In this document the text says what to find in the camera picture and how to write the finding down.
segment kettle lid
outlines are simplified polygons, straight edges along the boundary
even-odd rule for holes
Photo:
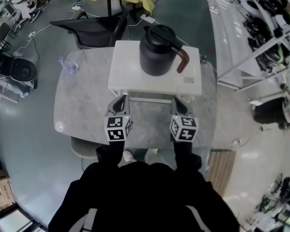
[[[182,48],[183,44],[176,38],[173,29],[165,25],[154,25],[147,29],[146,41],[154,48]]]

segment clear water bottle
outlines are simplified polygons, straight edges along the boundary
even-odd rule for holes
[[[73,62],[69,61],[68,59],[64,59],[62,57],[59,58],[59,62],[63,67],[63,69],[67,70],[68,73],[70,73],[71,75],[77,74],[79,68]]]

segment cardboard box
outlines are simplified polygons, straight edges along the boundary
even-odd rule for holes
[[[15,203],[15,198],[10,187],[10,179],[3,170],[0,170],[0,209],[13,203]]]

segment sneaker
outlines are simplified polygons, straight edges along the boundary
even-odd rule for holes
[[[124,160],[126,161],[126,162],[136,162],[136,160],[135,160],[135,158],[134,158],[134,156],[133,156],[133,154],[129,151],[129,150],[125,150],[124,152],[123,152],[123,158],[124,158]]]

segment marble table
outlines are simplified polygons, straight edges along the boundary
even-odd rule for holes
[[[79,66],[77,75],[61,72],[54,105],[55,130],[87,141],[108,144],[104,116],[115,98],[108,89],[114,48],[80,50],[68,55]],[[216,82],[211,64],[201,66],[202,95],[185,100],[199,119],[194,147],[211,146],[216,123]],[[130,102],[133,129],[125,146],[129,148],[173,148],[170,142],[170,104]]]

